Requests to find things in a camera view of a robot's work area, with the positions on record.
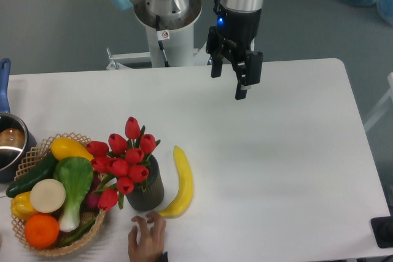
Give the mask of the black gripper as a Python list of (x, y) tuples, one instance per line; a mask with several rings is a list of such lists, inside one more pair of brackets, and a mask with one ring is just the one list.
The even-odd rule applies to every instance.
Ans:
[(229, 60), (238, 80), (236, 100), (245, 99), (248, 89), (260, 83), (263, 53), (254, 52), (251, 41), (257, 35), (261, 12), (235, 12), (220, 6), (217, 23), (209, 29), (206, 52), (211, 56), (211, 77), (220, 77), (223, 58)]

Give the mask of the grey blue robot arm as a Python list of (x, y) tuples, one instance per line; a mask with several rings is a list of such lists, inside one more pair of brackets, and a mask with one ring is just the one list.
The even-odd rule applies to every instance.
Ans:
[[(120, 10), (133, 9), (146, 29), (153, 67), (194, 64), (193, 26), (201, 14), (201, 0), (110, 0)], [(263, 54), (254, 50), (263, 0), (214, 0), (217, 20), (209, 28), (205, 46), (211, 77), (219, 77), (224, 60), (236, 74), (235, 98), (246, 97), (260, 82)]]

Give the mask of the person's hand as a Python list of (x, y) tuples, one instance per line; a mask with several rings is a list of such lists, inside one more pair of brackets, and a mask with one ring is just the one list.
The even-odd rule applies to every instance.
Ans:
[(146, 218), (134, 216), (137, 223), (128, 234), (128, 256), (130, 261), (166, 261), (164, 253), (166, 220), (151, 211)]

